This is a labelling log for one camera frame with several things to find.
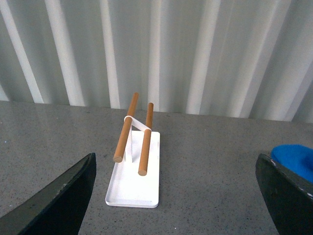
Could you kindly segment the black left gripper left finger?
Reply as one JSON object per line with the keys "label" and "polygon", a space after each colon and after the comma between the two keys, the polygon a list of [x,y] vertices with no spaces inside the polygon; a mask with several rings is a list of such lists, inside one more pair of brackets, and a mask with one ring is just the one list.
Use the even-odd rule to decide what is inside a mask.
{"label": "black left gripper left finger", "polygon": [[2,235],[76,235],[96,178],[90,153],[0,219]]}

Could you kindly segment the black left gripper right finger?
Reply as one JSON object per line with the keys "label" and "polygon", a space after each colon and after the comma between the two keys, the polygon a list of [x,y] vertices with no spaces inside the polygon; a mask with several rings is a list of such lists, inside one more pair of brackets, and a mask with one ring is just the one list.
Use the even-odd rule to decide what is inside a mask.
{"label": "black left gripper right finger", "polygon": [[255,175],[278,233],[311,235],[313,184],[265,154],[258,156]]}

